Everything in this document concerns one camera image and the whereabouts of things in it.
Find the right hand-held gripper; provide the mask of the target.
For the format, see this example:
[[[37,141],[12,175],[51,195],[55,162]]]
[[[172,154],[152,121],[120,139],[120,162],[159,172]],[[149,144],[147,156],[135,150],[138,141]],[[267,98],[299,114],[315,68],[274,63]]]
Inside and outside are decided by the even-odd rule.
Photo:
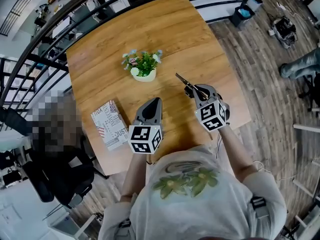
[[[186,85],[185,94],[195,100],[195,116],[207,132],[224,127],[230,118],[230,106],[225,103],[216,89],[207,84]]]

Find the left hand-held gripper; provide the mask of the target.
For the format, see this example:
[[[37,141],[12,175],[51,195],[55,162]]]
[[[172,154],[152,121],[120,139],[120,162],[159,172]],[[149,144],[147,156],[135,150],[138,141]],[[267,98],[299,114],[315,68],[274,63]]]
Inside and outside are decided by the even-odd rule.
[[[155,97],[144,103],[129,126],[128,144],[135,154],[153,155],[163,140],[163,102]]]

